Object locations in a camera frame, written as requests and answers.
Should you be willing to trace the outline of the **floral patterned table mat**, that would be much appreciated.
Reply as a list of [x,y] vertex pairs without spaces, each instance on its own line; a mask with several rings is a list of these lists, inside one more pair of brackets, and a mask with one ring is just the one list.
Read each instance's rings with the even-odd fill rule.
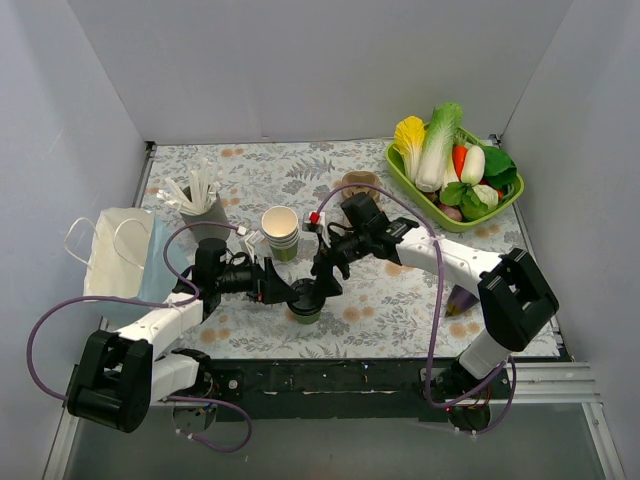
[[325,301],[315,321],[297,318],[285,304],[264,305],[245,294],[227,294],[201,325],[177,345],[216,359],[454,357],[484,329],[480,307],[448,317],[445,298],[453,283],[473,287],[473,268],[491,270],[524,243],[512,207],[478,228],[456,234],[434,225],[407,232],[388,259],[361,256],[341,209],[347,173],[365,170],[382,182],[381,210],[390,220],[414,219],[418,207],[392,179],[383,140],[244,146],[169,146],[158,149],[143,205],[175,233],[187,253],[194,234],[158,199],[161,183],[184,183],[198,155],[218,161],[221,198],[229,220],[258,227],[275,206],[294,210],[301,221],[319,212],[329,227],[303,230],[294,259],[277,262],[287,283],[327,280],[342,292]]

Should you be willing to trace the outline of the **brown pulp cup carrier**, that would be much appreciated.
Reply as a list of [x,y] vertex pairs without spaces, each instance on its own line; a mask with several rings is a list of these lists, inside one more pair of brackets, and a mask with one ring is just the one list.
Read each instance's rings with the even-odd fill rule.
[[366,193],[376,204],[380,201],[380,192],[371,188],[371,185],[381,186],[379,177],[373,172],[363,170],[348,172],[343,176],[341,185],[348,185],[348,188],[341,191],[344,200],[359,193]]

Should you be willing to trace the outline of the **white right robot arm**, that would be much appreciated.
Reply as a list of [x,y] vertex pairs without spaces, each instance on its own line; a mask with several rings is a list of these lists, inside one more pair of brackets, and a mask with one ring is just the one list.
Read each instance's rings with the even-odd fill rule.
[[525,250],[480,250],[439,237],[414,220],[390,220],[365,193],[343,201],[341,208],[350,223],[346,229],[329,226],[318,212],[305,223],[319,241],[311,270],[313,299],[323,302],[341,295],[334,273],[347,277],[350,264],[366,256],[430,272],[469,292],[481,305],[484,328],[452,373],[453,387],[464,397],[486,389],[490,372],[511,353],[523,351],[559,309],[556,295]]

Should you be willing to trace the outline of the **white paper carry bag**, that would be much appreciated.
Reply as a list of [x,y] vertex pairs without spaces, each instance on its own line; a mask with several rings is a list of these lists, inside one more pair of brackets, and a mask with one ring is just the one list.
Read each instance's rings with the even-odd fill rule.
[[83,295],[114,296],[136,304],[95,302],[94,310],[113,326],[126,326],[145,314],[151,303],[162,303],[189,266],[180,246],[167,245],[170,232],[161,219],[144,209],[108,208],[96,222],[77,219],[93,228]]

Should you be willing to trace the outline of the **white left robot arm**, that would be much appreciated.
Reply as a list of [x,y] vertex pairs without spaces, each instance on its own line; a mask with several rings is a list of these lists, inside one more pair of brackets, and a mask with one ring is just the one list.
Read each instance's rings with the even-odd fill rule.
[[225,241],[199,242],[189,282],[176,284],[171,307],[154,309],[114,332],[88,338],[67,389],[70,414],[126,433],[134,431],[152,403],[171,395],[200,400],[215,396],[223,380],[211,358],[172,343],[201,324],[228,293],[265,305],[291,303],[299,293],[276,272],[271,259],[228,254]]

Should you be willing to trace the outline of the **green paper coffee cup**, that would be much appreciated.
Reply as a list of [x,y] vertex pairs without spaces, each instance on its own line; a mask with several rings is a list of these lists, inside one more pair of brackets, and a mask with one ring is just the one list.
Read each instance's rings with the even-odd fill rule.
[[310,325],[319,320],[321,311],[316,309],[313,311],[291,311],[293,319],[303,325]]

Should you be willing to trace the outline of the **orange toy carrot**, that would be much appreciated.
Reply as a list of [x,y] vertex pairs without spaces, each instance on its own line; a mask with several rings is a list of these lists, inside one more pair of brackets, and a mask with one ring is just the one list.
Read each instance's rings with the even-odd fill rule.
[[459,181],[462,181],[462,173],[466,161],[468,148],[464,145],[456,145],[452,149],[452,161],[455,174]]

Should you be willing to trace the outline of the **white toy radish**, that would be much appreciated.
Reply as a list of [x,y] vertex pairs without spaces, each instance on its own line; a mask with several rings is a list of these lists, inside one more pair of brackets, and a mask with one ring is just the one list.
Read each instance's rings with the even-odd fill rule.
[[470,147],[466,153],[464,165],[460,174],[460,180],[468,185],[475,186],[480,183],[485,171],[484,150],[477,145]]

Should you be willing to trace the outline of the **green toy napa cabbage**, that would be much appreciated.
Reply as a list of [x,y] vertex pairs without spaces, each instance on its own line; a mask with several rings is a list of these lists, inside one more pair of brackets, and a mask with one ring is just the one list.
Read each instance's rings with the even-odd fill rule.
[[414,180],[419,190],[431,193],[440,189],[463,116],[462,107],[454,102],[444,103],[433,110]]

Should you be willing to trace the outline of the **green plastic basket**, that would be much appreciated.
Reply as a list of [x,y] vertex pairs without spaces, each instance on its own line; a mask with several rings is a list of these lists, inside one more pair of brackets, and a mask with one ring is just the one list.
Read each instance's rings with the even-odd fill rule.
[[[483,146],[485,144],[466,129],[459,127],[457,131],[457,138],[454,141],[454,146],[456,145],[464,145],[466,147],[470,147],[473,145]],[[427,193],[419,190],[416,185],[407,178],[407,176],[405,175],[402,157],[394,148],[394,141],[387,148],[386,156],[391,176],[398,183],[400,188],[412,200],[414,200],[419,207],[421,207],[425,211],[429,218],[434,220],[445,230],[454,233],[468,231],[476,227],[477,225],[488,221],[490,218],[494,217],[498,213],[505,210],[509,205],[511,205],[523,193],[525,188],[524,180],[517,172],[517,178],[514,182],[513,195],[510,198],[505,199],[496,210],[486,215],[485,217],[475,221],[468,221],[464,218],[462,221],[453,221],[448,218],[442,211],[440,211],[439,208],[426,197]]]

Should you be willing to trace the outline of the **red toy onion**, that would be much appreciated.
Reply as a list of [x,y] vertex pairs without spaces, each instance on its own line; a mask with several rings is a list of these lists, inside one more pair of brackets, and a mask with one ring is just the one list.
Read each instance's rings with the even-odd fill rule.
[[426,197],[451,220],[453,221],[463,220],[463,216],[457,207],[445,205],[440,201],[438,192],[427,193]]

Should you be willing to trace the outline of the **purple toy eggplant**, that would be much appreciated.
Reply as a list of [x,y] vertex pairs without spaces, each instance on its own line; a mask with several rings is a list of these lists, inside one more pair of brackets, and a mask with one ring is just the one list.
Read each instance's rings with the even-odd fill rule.
[[479,299],[459,285],[455,285],[448,297],[445,316],[458,316],[473,308]]

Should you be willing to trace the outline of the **small green toy cabbage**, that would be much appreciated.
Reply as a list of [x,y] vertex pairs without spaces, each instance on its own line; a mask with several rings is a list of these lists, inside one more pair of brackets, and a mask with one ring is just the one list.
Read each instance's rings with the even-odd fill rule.
[[477,184],[468,187],[462,196],[459,208],[463,217],[475,221],[493,212],[499,204],[499,194],[489,185]]

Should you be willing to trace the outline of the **black plastic cup lid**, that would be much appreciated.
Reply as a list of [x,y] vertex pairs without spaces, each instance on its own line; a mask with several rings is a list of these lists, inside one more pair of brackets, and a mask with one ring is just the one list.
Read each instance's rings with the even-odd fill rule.
[[325,298],[315,292],[315,281],[310,278],[295,281],[291,288],[298,295],[296,300],[288,301],[287,306],[291,311],[322,310]]

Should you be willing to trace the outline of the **stack of paper cups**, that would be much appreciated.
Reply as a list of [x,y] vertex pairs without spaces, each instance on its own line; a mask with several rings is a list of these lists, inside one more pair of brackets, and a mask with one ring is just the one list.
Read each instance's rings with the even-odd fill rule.
[[271,207],[262,216],[261,229],[275,259],[289,262],[296,257],[300,228],[294,210],[285,206]]

